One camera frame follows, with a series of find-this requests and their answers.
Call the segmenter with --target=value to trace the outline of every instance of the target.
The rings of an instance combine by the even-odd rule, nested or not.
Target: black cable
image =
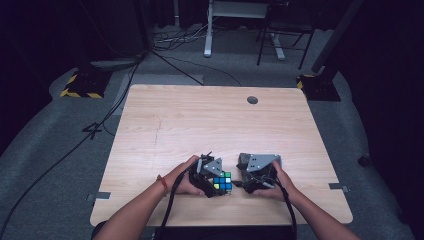
[[[176,67],[174,64],[170,63],[168,60],[166,60],[164,57],[162,57],[161,55],[157,54],[156,52],[154,52],[153,50],[151,51],[154,55],[158,56],[160,59],[162,59],[164,62],[168,63],[170,66],[172,66],[173,68],[175,68],[177,71],[183,73],[184,75],[186,75],[187,77],[193,79],[194,81],[196,81],[198,84],[200,84],[201,86],[204,86],[203,83],[201,83],[200,81],[198,81],[197,79],[195,79],[194,77],[190,76],[188,73],[184,72],[183,70],[179,69],[178,67]]]
[[[115,134],[113,134],[113,133],[111,133],[111,132],[109,132],[109,130],[107,130],[107,128],[106,128],[106,125],[105,125],[105,123],[103,122],[103,129],[107,132],[107,133],[109,133],[110,135],[112,135],[112,136],[114,136],[115,137]]]
[[[183,180],[184,174],[186,172],[188,172],[190,170],[190,168],[197,163],[198,163],[198,161],[195,161],[192,164],[190,164],[190,166],[187,167],[184,171],[182,171],[178,175],[178,177],[175,179],[174,185],[172,185],[171,194],[169,195],[168,207],[166,208],[166,212],[165,212],[165,216],[163,217],[162,224],[161,224],[160,228],[158,229],[157,234],[155,235],[155,238],[154,238],[155,240],[161,240],[161,238],[162,238],[163,229],[165,228],[166,222],[168,221],[169,214],[171,213],[171,209],[172,209],[172,204],[174,203],[175,192],[177,191],[178,186],[180,185],[181,181]]]
[[[176,35],[175,35],[174,37],[171,37],[171,38],[168,38],[168,39],[159,40],[159,41],[162,41],[161,43],[164,43],[165,41],[169,40],[168,47],[156,46],[158,44],[158,42],[154,41],[153,49],[156,50],[156,51],[175,50],[178,47],[182,46],[183,44],[192,43],[192,42],[199,40],[200,38],[205,37],[206,36],[205,34],[202,34],[198,37],[195,37],[195,35],[197,35],[197,33],[199,33],[199,32],[204,33],[205,32],[205,30],[203,30],[203,31],[202,30],[203,30],[203,28],[201,28],[199,30],[194,30],[194,33],[191,36],[188,35],[188,33],[187,33],[188,31],[186,30],[186,33],[183,36],[176,37]]]
[[[198,64],[198,63],[194,63],[194,62],[190,62],[190,61],[185,61],[185,60],[181,60],[181,59],[178,59],[178,58],[174,58],[174,57],[167,57],[167,56],[162,56],[163,58],[170,58],[170,59],[174,59],[174,60],[176,60],[176,61],[180,61],[180,62],[186,62],[186,63],[190,63],[190,64],[193,64],[193,65],[196,65],[196,66],[200,66],[200,67],[205,67],[205,68],[209,68],[209,69],[212,69],[212,70],[215,70],[215,71],[218,71],[218,72],[221,72],[221,73],[224,73],[224,74],[227,74],[228,76],[230,76],[232,79],[234,79],[234,81],[236,81],[237,83],[238,83],[238,85],[241,87],[241,83],[233,76],[233,75],[231,75],[231,74],[229,74],[229,73],[227,73],[227,72],[224,72],[224,71],[222,71],[222,70],[219,70],[219,69],[216,69],[216,68],[213,68],[213,67],[209,67],[209,66],[206,66],[206,65],[202,65],[202,64]]]
[[[277,178],[277,181],[275,183],[280,187],[281,192],[283,192],[284,201],[286,202],[287,208],[290,212],[290,217],[292,219],[292,231],[293,231],[293,239],[297,239],[297,223],[296,223],[296,216],[294,215],[293,207],[290,203],[289,199],[289,193],[287,190],[281,185],[280,179]]]
[[[93,134],[112,114],[113,112],[115,112],[115,110],[118,108],[118,106],[121,104],[121,102],[124,99],[124,96],[127,94],[127,91],[129,89],[129,86],[131,86],[131,82],[132,82],[132,78],[134,77],[134,73],[137,70],[138,66],[140,65],[140,63],[143,61],[144,56],[142,56],[141,58],[138,59],[137,61],[137,65],[132,69],[132,74],[131,77],[128,81],[128,85],[124,91],[124,93],[122,94],[120,100],[111,108],[111,110],[109,110],[109,112],[106,114],[106,116],[103,118],[103,120],[97,125],[95,125],[94,129],[88,133],[79,143],[77,143],[70,151],[68,151],[62,158],[60,158],[58,161],[56,161],[50,168],[48,168],[43,174],[41,174],[26,190],[25,192],[21,195],[21,197],[19,197],[18,201],[15,202],[15,204],[13,205],[12,209],[9,211],[9,214],[6,217],[6,220],[3,223],[3,226],[1,228],[0,231],[0,240],[3,239],[3,235],[4,232],[6,231],[6,226],[10,221],[10,218],[12,217],[13,213],[15,212],[16,208],[19,206],[19,204],[21,203],[21,201],[25,198],[25,196],[29,193],[29,191],[32,190],[32,188],[34,188],[34,186],[39,183],[41,181],[41,179],[43,179],[53,168],[55,168],[57,165],[59,165],[61,162],[63,162],[63,160],[65,160],[71,153],[73,153],[82,143],[85,142],[85,140],[87,140],[91,134]]]

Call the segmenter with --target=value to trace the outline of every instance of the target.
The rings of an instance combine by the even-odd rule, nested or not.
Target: rubik's cube
[[[230,193],[233,189],[231,184],[231,173],[230,172],[221,172],[221,176],[213,178],[213,186],[216,189],[222,189]]]

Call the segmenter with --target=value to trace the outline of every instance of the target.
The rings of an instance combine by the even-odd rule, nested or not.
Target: black curtain
[[[206,24],[208,0],[178,0],[179,21],[181,28],[188,28],[193,24]]]
[[[152,20],[159,28],[175,25],[174,0],[153,0],[150,1],[150,6],[154,11]]]

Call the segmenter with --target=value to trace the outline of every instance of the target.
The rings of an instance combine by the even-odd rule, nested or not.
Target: light wood tabletop
[[[254,96],[257,104],[247,98]],[[297,188],[342,223],[352,213],[302,91],[294,88],[133,85],[125,104],[91,224],[109,219],[124,204],[192,155],[222,158],[240,180],[240,153],[279,154]],[[169,197],[148,223],[161,224]],[[306,223],[295,210],[297,222]],[[177,195],[167,226],[290,225],[285,203],[234,187],[207,198]]]

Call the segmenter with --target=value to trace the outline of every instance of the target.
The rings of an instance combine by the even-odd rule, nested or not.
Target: wristband
[[[165,189],[164,197],[168,194],[168,185],[165,182],[165,178],[163,178],[160,174],[156,178],[156,181],[161,181],[163,188]]]

